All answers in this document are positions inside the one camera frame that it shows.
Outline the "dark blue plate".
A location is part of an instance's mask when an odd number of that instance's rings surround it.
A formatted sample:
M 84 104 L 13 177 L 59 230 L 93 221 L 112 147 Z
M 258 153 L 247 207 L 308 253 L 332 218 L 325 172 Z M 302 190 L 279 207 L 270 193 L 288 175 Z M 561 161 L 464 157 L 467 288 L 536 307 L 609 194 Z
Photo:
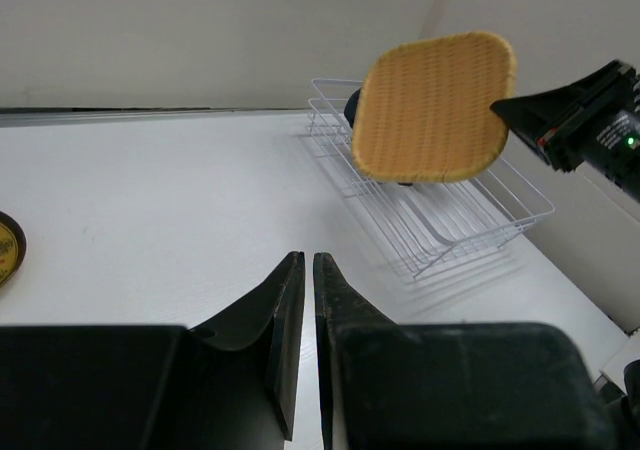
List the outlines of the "dark blue plate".
M 346 119 L 350 128 L 352 128 L 355 123 L 360 93 L 361 89 L 356 90 L 347 100 L 343 110 L 344 118 Z

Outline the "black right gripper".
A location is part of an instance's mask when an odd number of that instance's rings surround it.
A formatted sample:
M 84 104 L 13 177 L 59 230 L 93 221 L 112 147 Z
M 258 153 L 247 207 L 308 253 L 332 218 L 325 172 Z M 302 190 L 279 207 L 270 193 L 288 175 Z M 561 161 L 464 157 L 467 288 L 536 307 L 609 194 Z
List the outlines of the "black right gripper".
M 630 64 L 613 60 L 569 85 L 490 109 L 553 169 L 587 163 L 624 193 L 639 193 L 639 76 Z

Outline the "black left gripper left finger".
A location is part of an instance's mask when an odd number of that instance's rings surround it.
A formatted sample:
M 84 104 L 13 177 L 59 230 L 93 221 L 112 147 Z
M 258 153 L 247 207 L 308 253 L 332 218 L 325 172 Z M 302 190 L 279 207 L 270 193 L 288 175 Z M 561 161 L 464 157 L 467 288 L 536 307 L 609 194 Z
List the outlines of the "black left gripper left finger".
M 294 427 L 305 257 L 193 327 L 5 326 L 5 449 L 280 449 Z

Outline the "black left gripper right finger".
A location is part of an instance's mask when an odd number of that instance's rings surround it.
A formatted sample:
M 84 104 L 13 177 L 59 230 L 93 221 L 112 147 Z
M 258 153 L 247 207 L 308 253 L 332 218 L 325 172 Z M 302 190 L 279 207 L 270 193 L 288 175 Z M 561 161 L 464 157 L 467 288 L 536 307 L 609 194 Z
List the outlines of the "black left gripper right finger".
M 397 324 L 313 259 L 328 449 L 611 449 L 581 355 L 542 323 Z

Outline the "orange square woven tray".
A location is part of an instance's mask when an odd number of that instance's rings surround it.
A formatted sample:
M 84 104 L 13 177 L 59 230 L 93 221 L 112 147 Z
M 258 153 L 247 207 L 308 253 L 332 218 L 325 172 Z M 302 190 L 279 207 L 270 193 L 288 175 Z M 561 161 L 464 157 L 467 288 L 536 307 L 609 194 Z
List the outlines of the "orange square woven tray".
M 377 181 L 451 183 L 491 166 L 508 139 L 493 103 L 513 96 L 515 52 L 485 31 L 402 44 L 361 87 L 351 154 Z

